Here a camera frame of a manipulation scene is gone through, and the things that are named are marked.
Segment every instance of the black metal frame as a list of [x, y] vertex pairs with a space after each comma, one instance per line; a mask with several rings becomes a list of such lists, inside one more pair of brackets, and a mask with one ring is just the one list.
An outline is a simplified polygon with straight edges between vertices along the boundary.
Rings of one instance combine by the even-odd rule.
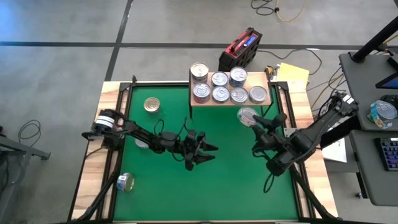
[[[126, 90], [128, 90], [128, 95], [127, 95], [125, 115], [126, 115], [126, 118], [128, 119], [129, 113], [130, 113], [130, 109], [131, 109], [131, 105], [132, 105], [132, 94], [133, 94], [134, 88], [136, 88], [136, 87], [178, 87], [178, 86], [189, 87], [189, 82], [137, 82], [135, 77], [133, 77], [133, 82], [132, 83], [120, 83], [118, 102], [116, 103], [116, 109], [120, 110], [122, 98], [123, 98], [124, 92]], [[290, 122], [291, 122], [292, 127], [295, 127], [293, 108], [292, 108], [292, 103], [291, 103], [291, 100], [290, 100], [289, 89], [287, 88], [287, 82], [271, 83], [271, 84], [269, 84], [269, 87], [270, 88], [275, 87], [275, 89], [276, 89], [276, 96], [277, 96], [276, 102], [277, 102], [277, 105], [278, 105], [280, 113], [283, 112], [283, 109], [282, 109], [282, 100], [280, 98], [280, 93], [279, 93], [279, 87], [281, 87], [281, 89], [283, 89], [283, 91], [285, 93], [285, 97], [286, 97], [287, 108], [288, 108], [288, 111], [289, 111]], [[269, 111], [269, 108], [271, 108], [272, 104], [274, 103], [274, 99], [272, 99], [271, 102], [272, 103], [268, 107], [266, 113]], [[118, 152], [118, 158], [117, 158], [117, 161], [116, 161], [114, 169], [120, 170], [120, 168], [121, 168], [121, 161], [122, 161], [122, 158], [123, 158], [123, 150], [124, 149], [120, 149], [119, 152]], [[112, 155], [113, 155], [113, 152], [108, 152], [108, 154], [107, 154], [106, 163], [105, 163], [105, 167], [104, 167], [103, 184], [106, 182], [106, 180], [109, 177], [110, 165], [111, 165], [111, 161], [112, 161]], [[300, 172], [302, 174], [302, 177], [305, 179], [306, 183], [308, 184], [308, 177], [307, 177], [307, 172], [305, 171], [305, 166], [303, 164], [299, 164], [299, 166], [300, 166]], [[83, 162], [82, 167], [81, 167], [81, 173], [83, 172], [83, 167], [84, 167], [84, 162]], [[298, 185], [297, 185], [296, 181], [292, 177], [292, 174], [290, 174], [290, 177], [291, 177], [292, 187], [293, 187], [293, 191], [294, 191], [294, 198], [295, 198], [297, 216], [298, 216], [298, 219], [301, 219], [301, 218], [304, 218], [304, 216], [303, 216], [302, 204], [301, 204], [301, 201], [300, 201], [299, 188], [298, 188]], [[75, 196], [73, 198], [73, 203], [72, 203], [71, 208], [70, 208], [70, 214], [69, 214], [69, 217], [68, 217], [68, 221], [70, 221], [71, 218], [72, 218], [72, 213], [73, 213], [73, 209], [74, 209], [74, 205], [75, 205], [75, 201], [76, 201], [78, 187], [80, 185], [80, 178], [79, 178], [79, 181], [78, 181], [78, 185], [76, 186]], [[102, 212], [103, 212], [102, 211], [103, 210], [103, 201], [102, 201], [101, 205], [97, 209], [96, 218], [95, 218], [95, 220], [92, 220], [92, 221], [98, 222], [98, 223], [102, 223], [104, 220], [106, 220], [108, 222], [113, 222], [114, 208], [115, 208], [115, 204], [116, 204], [117, 192], [118, 191], [116, 190], [116, 185], [113, 184], [107, 219], [103, 219], [102, 218]], [[307, 206], [308, 206], [308, 211], [309, 211], [310, 218], [315, 218], [315, 212], [314, 212], [313, 206], [311, 205], [311, 203], [309, 202], [308, 199], [307, 199]]]

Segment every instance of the yellow cable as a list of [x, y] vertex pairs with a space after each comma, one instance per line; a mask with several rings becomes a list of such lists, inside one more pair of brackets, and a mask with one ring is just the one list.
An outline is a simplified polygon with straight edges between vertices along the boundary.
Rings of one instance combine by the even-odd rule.
[[[343, 76], [343, 74], [340, 74], [340, 75], [339, 75], [337, 78], [335, 78], [330, 84], [333, 84], [335, 81], [337, 81], [338, 78], [340, 78], [340, 77], [342, 77], [342, 76]], [[313, 104], [312, 104], [312, 106], [311, 106], [311, 109], [315, 106], [315, 103], [317, 103], [317, 101], [319, 100], [319, 98], [322, 96], [323, 92], [326, 91], [326, 89], [327, 89], [328, 87], [329, 87], [329, 85], [326, 86], [326, 87], [321, 91], [321, 93], [319, 93], [318, 97], [317, 97], [316, 100], [313, 102]]]
[[383, 44], [387, 44], [388, 42], [394, 40], [396, 37], [398, 37], [398, 34], [393, 35], [392, 37], [390, 37], [389, 39], [387, 39], [386, 41], [384, 41]]
[[[295, 17], [294, 17], [293, 19], [291, 19], [291, 20], [282, 19], [281, 16], [279, 15], [279, 11], [276, 11], [276, 14], [278, 15], [279, 19], [280, 19], [282, 22], [292, 22], [292, 21], [294, 21], [295, 19], [297, 19], [298, 16], [301, 14], [301, 12], [304, 10], [304, 6], [305, 6], [305, 3], [306, 3], [306, 2], [307, 2], [307, 0], [304, 0], [303, 6], [301, 7], [300, 12], [297, 14], [297, 16], [295, 16]], [[276, 1], [276, 8], [278, 8], [278, 4], [279, 4], [279, 0]]]

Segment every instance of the wooden board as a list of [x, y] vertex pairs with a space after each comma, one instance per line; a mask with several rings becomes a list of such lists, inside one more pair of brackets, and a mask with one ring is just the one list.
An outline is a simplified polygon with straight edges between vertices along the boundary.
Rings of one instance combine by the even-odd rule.
[[[120, 82], [104, 82], [99, 99], [97, 114], [100, 110], [105, 108], [114, 108], [118, 98]], [[289, 95], [293, 106], [293, 113], [298, 128], [306, 128], [313, 123], [310, 104], [308, 102], [307, 92], [305, 91], [304, 83], [300, 81], [288, 82]], [[283, 91], [281, 93], [281, 100], [284, 113], [288, 113], [286, 99]], [[88, 152], [95, 150], [99, 146], [98, 142], [89, 144]], [[87, 207], [94, 200], [96, 194], [100, 191], [101, 180], [103, 177], [104, 165], [106, 159], [106, 151], [96, 153], [96, 156], [89, 157], [83, 168], [80, 185], [78, 186], [78, 195], [74, 204], [72, 218], [78, 218]], [[323, 161], [322, 152], [316, 151], [312, 157], [305, 162], [307, 169], [308, 180], [310, 188], [315, 196], [319, 199], [322, 205], [334, 216], [338, 216], [333, 194], [330, 188], [328, 174], [326, 172], [325, 162]], [[303, 207], [303, 214], [308, 217], [308, 208], [306, 199], [302, 190], [300, 191], [300, 201]], [[109, 195], [106, 197], [104, 205], [104, 216], [107, 216], [109, 208]]]
[[[211, 76], [214, 74], [214, 72], [209, 72], [208, 74], [208, 78], [207, 78], [207, 84], [210, 86], [211, 88], [211, 92], [213, 92], [213, 85], [211, 84]], [[191, 93], [193, 90], [193, 86], [194, 84], [191, 83]], [[243, 104], [244, 106], [267, 106], [271, 104], [271, 98], [269, 97], [269, 88], [268, 88], [268, 81], [267, 81], [267, 75], [265, 72], [248, 72], [248, 78], [246, 80], [246, 82], [244, 82], [243, 88], [249, 93], [250, 89], [254, 86], [261, 86], [263, 88], [266, 89], [267, 91], [267, 98], [264, 102], [262, 103], [252, 103], [250, 101], [250, 99], [248, 98], [247, 102], [245, 102], [245, 104]], [[233, 89], [233, 87], [228, 83], [226, 88], [229, 90], [229, 92], [231, 93], [231, 90]], [[223, 104], [219, 104], [213, 101], [213, 99], [210, 97], [210, 100], [207, 101], [206, 103], [197, 103], [194, 99], [193, 99], [193, 94], [191, 94], [191, 106], [242, 106], [242, 105], [236, 105], [234, 104], [231, 99], [229, 99], [227, 102], [223, 103]]]

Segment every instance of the battery pack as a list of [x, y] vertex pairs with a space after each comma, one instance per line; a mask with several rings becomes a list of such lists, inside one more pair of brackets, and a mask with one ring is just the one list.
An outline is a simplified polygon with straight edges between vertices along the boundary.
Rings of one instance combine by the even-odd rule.
[[256, 56], [262, 34], [249, 27], [232, 44], [230, 44], [218, 59], [218, 70], [229, 72], [233, 67], [246, 67]]

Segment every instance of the wooden shelf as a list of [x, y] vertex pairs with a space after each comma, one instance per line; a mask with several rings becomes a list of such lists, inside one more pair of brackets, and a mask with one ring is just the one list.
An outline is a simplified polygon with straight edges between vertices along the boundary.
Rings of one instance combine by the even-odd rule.
[[[210, 86], [211, 88], [211, 93], [213, 93], [213, 85], [211, 84], [211, 76], [213, 75], [214, 72], [209, 72], [208, 74], [208, 78], [207, 78], [207, 84]], [[190, 91], [191, 91], [191, 106], [267, 106], [271, 104], [271, 96], [270, 96], [270, 92], [269, 92], [269, 88], [268, 88], [268, 81], [267, 81], [267, 75], [265, 72], [248, 72], [248, 78], [246, 80], [246, 82], [243, 85], [243, 88], [249, 93], [250, 89], [254, 86], [261, 86], [264, 87], [267, 91], [267, 98], [266, 100], [264, 100], [264, 102], [262, 103], [252, 103], [250, 101], [250, 99], [248, 98], [248, 100], [245, 102], [245, 104], [243, 105], [236, 105], [231, 101], [231, 98], [229, 98], [229, 100], [223, 104], [219, 104], [213, 101], [213, 98], [210, 97], [210, 100], [207, 101], [206, 103], [197, 103], [194, 99], [193, 99], [193, 94], [192, 94], [192, 90], [193, 90], [193, 86], [195, 84], [193, 82], [190, 82]], [[229, 90], [229, 92], [231, 93], [231, 90], [233, 89], [233, 87], [229, 84], [227, 84], [226, 88]]]

